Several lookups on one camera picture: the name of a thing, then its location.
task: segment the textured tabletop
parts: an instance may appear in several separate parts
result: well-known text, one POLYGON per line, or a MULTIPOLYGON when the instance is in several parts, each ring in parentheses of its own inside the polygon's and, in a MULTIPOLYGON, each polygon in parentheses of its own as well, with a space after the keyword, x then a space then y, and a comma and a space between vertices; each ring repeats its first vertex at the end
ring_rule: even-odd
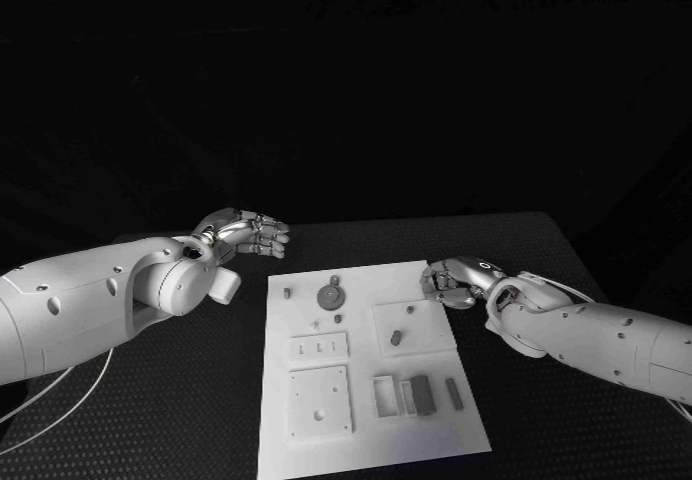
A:
MULTIPOLYGON (((130 241, 144 236, 118 239, 130 241)), ((0 457, 0 479, 254 479, 267 277, 471 255, 605 297, 544 213, 291 226, 283 260, 238 255, 231 305, 209 298, 115 349, 89 399, 49 433, 0 457)), ((447 315, 493 452, 337 478, 672 479, 692 477, 692 427, 666 402, 531 359, 484 329, 484 309, 447 315)), ((105 354, 17 416, 0 450, 69 410, 105 354)), ((32 382, 35 395, 58 374, 32 382)))

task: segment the white platform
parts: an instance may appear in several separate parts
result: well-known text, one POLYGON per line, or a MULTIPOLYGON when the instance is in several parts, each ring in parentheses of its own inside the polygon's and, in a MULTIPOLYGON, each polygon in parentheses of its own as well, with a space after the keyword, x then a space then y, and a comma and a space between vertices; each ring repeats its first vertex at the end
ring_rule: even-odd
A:
MULTIPOLYGON (((258 479, 300 478, 490 451, 461 360, 456 348, 450 349, 448 342, 454 340, 453 337, 438 337, 444 338, 445 342, 441 344, 425 343, 424 345, 427 351, 438 348, 447 348, 447 350, 415 354, 415 348, 412 348, 405 356, 382 356, 379 339, 382 336, 386 337, 388 332, 382 334, 378 332, 373 307, 401 303, 402 305, 389 308, 404 308, 405 312, 405 302, 424 300, 418 279, 427 266, 425 261, 418 261, 270 277, 258 479), (337 275, 340 278, 346 303, 339 310, 327 312, 317 305, 317 291, 329 284, 332 275, 337 275), (285 287, 291 289, 290 299, 284 299, 285 287), (340 324, 333 320, 336 314, 342 315, 340 324), (319 322, 317 331, 310 326, 314 321, 319 322), (306 366, 288 361, 287 348, 290 349, 290 347, 287 345, 291 345, 291 338, 337 332, 346 332, 346 358, 343 356, 336 356, 334 359, 324 358, 317 363, 310 362, 306 366), (336 398, 327 395, 330 389, 336 388, 336 384, 332 384, 337 378, 329 373, 333 372, 333 369, 329 369, 329 372, 323 370, 317 374, 307 373, 307 370, 339 366, 346 367, 343 381, 347 382, 345 386, 349 390, 350 430, 345 428, 343 434, 332 435, 336 430, 332 431, 332 427, 323 427, 327 425, 323 422, 332 418, 329 416, 330 409, 320 408, 320 405, 326 401, 332 402, 336 398), (296 390, 290 381, 291 372, 296 371, 306 371, 303 375, 313 378, 317 378, 319 375, 329 377, 329 380, 324 381, 324 388, 316 394, 316 398, 311 399, 311 403, 306 405, 301 413, 296 413, 301 407, 293 403, 294 399, 291 399, 291 395, 296 396, 296 390), (437 413, 427 417, 405 416, 407 410, 404 404, 399 403, 399 416, 378 418, 372 379, 394 377, 396 401, 402 402, 399 382, 417 375, 428 375, 437 413), (461 411, 454 410, 447 391, 445 379, 450 377, 454 378, 464 402, 461 411), (301 421, 307 421, 313 410, 316 410, 313 421, 319 425, 316 428, 324 428, 329 435, 321 436, 320 430, 313 429, 309 432, 309 438, 297 440, 291 438, 291 433, 296 432, 290 431, 296 425, 294 417, 300 415, 301 421)), ((430 303, 430 318, 422 320, 430 321, 432 325, 432 317, 440 315, 440 312, 435 313, 438 304, 427 303, 430 303)), ((418 315, 421 315, 428 307, 420 303, 415 305, 421 307, 418 308, 418 315)), ((386 322, 392 322, 389 314, 381 318, 386 318, 386 322)), ((405 317, 402 321, 409 322, 412 318, 405 317)), ((438 324, 435 328, 448 329, 448 322, 438 324)), ((417 338, 411 334, 411 329, 408 332, 408 337, 404 332, 402 347, 407 341, 417 338)), ((431 341, 432 337, 428 337, 424 342, 431 341)), ((339 394, 343 393, 342 388, 337 388, 337 391, 339 394)), ((334 409, 339 411, 337 419, 343 420, 343 403, 339 403, 334 409)))

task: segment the robotic hand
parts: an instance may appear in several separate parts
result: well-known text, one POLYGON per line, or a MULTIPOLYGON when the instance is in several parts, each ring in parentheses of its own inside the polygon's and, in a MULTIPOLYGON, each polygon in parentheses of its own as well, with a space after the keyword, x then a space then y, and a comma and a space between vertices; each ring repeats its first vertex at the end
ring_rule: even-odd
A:
POLYGON ((613 305, 574 304, 549 283, 528 272, 507 277, 474 257, 432 263, 421 276, 425 298, 450 308, 486 300, 486 328, 523 355, 549 354, 598 378, 692 405, 692 327, 613 305))
POLYGON ((101 355, 206 295, 228 305, 236 252, 284 257, 288 226, 254 212, 212 213, 189 236, 147 238, 29 263, 0 279, 0 385, 101 355))

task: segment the black table surface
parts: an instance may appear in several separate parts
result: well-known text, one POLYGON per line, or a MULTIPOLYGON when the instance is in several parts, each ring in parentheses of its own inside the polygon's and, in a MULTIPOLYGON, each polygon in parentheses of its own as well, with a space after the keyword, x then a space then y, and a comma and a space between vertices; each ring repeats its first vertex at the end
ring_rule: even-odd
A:
MULTIPOLYGON (((147 236, 125 235, 118 242, 147 236)), ((231 305, 209 298, 117 347, 91 397, 0 457, 4 479, 254 479, 259 448, 267 277, 482 257, 607 301, 545 213, 291 226, 283 260, 238 255, 231 305)), ((660 398, 520 355, 484 328, 484 309, 447 309, 493 451, 343 472, 337 478, 672 479, 692 477, 692 428, 660 398)), ((69 410, 107 354, 79 365, 17 416, 0 450, 69 410)), ((35 395, 58 373, 30 382, 35 395)))

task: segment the white rectangular piece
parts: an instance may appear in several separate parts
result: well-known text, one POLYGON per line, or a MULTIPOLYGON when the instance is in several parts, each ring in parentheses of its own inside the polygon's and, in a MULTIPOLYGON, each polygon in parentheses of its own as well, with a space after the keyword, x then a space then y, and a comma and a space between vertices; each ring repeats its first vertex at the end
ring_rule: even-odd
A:
POLYGON ((346 367, 290 373, 288 440, 352 434, 346 367))
POLYGON ((456 350, 457 341, 441 303, 421 300, 375 305, 372 310, 383 357, 456 350), (408 307, 414 307, 411 313, 407 311, 408 307), (395 331, 401 332, 398 345, 392 343, 395 331))
POLYGON ((401 399, 404 401, 404 416, 412 417, 417 415, 415 401, 414 401, 414 389, 411 388, 411 382, 407 380, 399 383, 401 399))
MULTIPOLYGON (((443 307, 432 302, 422 302, 425 296, 420 278, 427 266, 425 261, 417 261, 270 277, 258 480, 310 477, 490 450, 457 350, 451 348, 428 355, 395 357, 382 357, 381 353, 373 306, 407 302, 405 306, 415 305, 414 312, 415 309, 421 312, 425 308, 422 303, 434 305, 432 308, 443 307), (329 284, 332 275, 339 276, 346 302, 337 310, 326 311, 317 304, 317 292, 329 284), (284 288, 291 290, 290 298, 284 298, 284 288), (340 323, 334 322, 334 315, 340 315, 340 323), (284 348, 291 338, 316 335, 310 327, 314 321, 319 322, 319 334, 345 332, 347 335, 346 382, 352 435, 293 441, 288 440, 288 382, 291 370, 301 369, 303 365, 288 363, 284 348), (434 415, 405 417, 401 415, 404 406, 399 403, 398 417, 376 418, 372 379, 383 375, 392 376, 395 381, 418 375, 428 376, 437 407, 434 415), (454 410, 447 378, 454 378, 464 399, 461 411, 454 410)), ((440 318, 447 322, 444 309, 440 318)), ((304 365, 306 369, 326 366, 304 365)))
POLYGON ((346 332, 290 338, 285 355, 294 364, 342 361, 349 358, 346 332))
POLYGON ((372 379, 372 395, 378 418, 398 417, 399 406, 396 404, 396 391, 394 390, 394 378, 391 376, 372 379))

